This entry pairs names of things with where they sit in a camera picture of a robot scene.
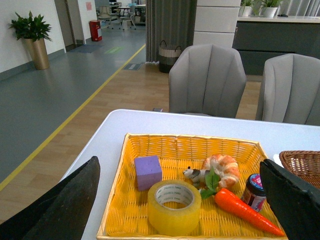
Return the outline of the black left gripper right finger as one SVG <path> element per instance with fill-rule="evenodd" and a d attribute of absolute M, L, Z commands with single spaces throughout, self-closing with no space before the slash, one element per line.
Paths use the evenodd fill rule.
<path fill-rule="evenodd" d="M 289 240 L 320 238 L 320 190 L 270 159 L 260 162 L 267 203 Z"/>

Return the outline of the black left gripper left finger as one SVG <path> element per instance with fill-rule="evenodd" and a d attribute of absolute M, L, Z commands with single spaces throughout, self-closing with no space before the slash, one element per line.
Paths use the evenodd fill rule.
<path fill-rule="evenodd" d="M 97 195 L 101 167 L 92 156 L 0 225 L 2 240 L 80 240 Z"/>

